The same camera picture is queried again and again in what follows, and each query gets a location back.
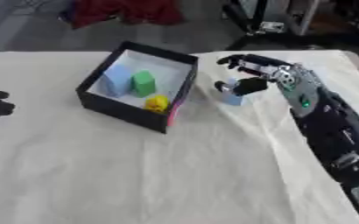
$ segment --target machine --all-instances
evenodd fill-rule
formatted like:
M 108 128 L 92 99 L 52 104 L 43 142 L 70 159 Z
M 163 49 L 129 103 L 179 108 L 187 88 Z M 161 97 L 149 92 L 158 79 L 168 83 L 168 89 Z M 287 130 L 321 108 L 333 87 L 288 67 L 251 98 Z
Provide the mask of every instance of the machine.
M 256 75 L 234 86 L 217 81 L 215 87 L 221 92 L 246 95 L 266 89 L 266 82 L 278 85 L 313 154 L 340 183 L 359 213 L 359 115 L 337 93 L 329 91 L 314 71 L 301 64 L 252 54 L 232 55 L 218 64 Z

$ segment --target white table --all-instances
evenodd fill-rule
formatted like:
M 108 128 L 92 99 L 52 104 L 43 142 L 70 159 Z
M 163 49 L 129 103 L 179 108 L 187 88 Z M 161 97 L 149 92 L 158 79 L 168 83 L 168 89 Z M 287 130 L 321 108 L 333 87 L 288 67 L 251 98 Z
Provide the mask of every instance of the white table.
M 345 53 L 260 53 L 304 61 L 359 112 Z M 0 89 L 17 104 L 0 119 L 1 224 L 359 223 L 275 87 L 240 108 L 215 100 L 212 83 L 239 75 L 215 64 L 226 52 L 200 55 L 167 135 L 80 105 L 74 89 L 107 55 L 0 52 Z

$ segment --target pink object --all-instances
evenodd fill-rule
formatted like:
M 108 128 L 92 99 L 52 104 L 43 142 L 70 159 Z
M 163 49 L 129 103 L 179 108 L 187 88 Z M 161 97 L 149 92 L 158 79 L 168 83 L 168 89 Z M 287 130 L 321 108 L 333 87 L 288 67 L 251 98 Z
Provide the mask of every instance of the pink object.
M 172 106 L 172 113 L 169 116 L 169 119 L 167 121 L 168 126 L 172 126 L 174 124 L 174 119 L 177 116 L 178 108 L 180 107 L 182 103 L 177 103 L 174 106 Z

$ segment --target green cube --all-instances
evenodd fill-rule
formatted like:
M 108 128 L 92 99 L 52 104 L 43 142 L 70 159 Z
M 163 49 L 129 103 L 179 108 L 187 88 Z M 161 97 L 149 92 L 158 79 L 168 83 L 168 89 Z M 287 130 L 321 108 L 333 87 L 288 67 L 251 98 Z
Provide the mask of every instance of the green cube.
M 155 93 L 155 79 L 148 71 L 142 71 L 133 75 L 133 87 L 139 97 L 145 97 Z

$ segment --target black box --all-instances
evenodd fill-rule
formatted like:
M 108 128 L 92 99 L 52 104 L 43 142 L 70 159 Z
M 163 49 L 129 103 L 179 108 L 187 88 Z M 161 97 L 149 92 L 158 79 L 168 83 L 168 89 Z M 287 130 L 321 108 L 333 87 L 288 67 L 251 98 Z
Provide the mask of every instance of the black box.
M 113 98 L 99 93 L 97 90 L 99 89 L 99 79 L 113 63 L 128 63 L 130 67 L 134 67 L 135 72 L 140 67 L 150 68 L 152 74 L 159 74 L 161 77 L 157 82 L 171 83 L 172 91 L 165 89 L 166 92 L 168 91 L 170 99 L 170 105 L 165 113 L 159 114 L 143 109 L 141 103 L 144 99 L 139 100 L 132 95 Z M 194 83 L 197 63 L 198 58 L 194 56 L 124 42 L 77 87 L 76 92 L 81 104 L 86 109 L 92 109 L 107 116 L 114 116 L 129 123 L 166 133 L 167 126 L 171 124 L 178 107 L 185 100 Z M 161 85 L 160 87 L 157 83 L 157 88 L 164 89 L 171 88 L 171 86 Z

